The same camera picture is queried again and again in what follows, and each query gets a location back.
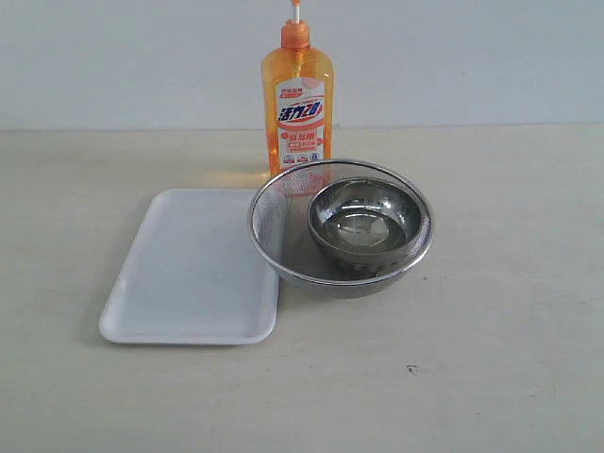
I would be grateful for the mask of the white rectangular plastic tray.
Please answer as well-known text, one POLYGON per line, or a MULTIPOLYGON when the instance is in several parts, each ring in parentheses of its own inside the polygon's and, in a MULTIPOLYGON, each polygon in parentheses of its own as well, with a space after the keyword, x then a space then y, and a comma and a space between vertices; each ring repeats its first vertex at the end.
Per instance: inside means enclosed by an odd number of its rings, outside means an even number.
POLYGON ((172 189, 150 203, 99 320, 114 344, 257 344, 278 276, 251 243, 249 189, 172 189))

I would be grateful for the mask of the orange dish soap bottle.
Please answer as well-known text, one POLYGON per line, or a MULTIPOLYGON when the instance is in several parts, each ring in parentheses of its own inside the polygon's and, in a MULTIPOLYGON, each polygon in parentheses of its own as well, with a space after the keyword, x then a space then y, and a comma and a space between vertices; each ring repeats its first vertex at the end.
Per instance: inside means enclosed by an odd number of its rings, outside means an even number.
POLYGON ((310 28, 292 2, 280 47, 260 64, 269 171, 329 159, 335 75, 331 59, 310 45, 310 28))

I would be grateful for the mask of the steel mesh strainer basket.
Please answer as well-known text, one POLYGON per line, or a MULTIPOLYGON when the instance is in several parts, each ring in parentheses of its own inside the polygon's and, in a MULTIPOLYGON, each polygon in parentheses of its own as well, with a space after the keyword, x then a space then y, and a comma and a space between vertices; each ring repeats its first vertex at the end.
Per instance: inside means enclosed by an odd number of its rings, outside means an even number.
POLYGON ((428 252, 434 233, 429 202, 409 180, 371 162, 327 159, 299 164, 266 182, 250 204, 251 242, 280 277, 321 297, 350 299, 378 293, 396 283, 428 252), (327 257, 310 235, 308 206, 328 184, 348 177, 376 177, 411 187, 428 206, 430 231, 419 254, 402 266, 357 273, 327 257))

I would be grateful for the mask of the small stainless steel bowl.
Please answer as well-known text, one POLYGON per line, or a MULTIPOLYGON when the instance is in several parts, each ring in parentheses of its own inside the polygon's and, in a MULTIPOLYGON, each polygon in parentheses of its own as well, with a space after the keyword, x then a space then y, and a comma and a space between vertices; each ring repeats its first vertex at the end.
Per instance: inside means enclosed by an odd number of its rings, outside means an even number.
POLYGON ((410 186, 357 176, 320 190, 309 203, 308 225, 327 257, 357 273, 379 273, 419 254, 430 215, 410 186))

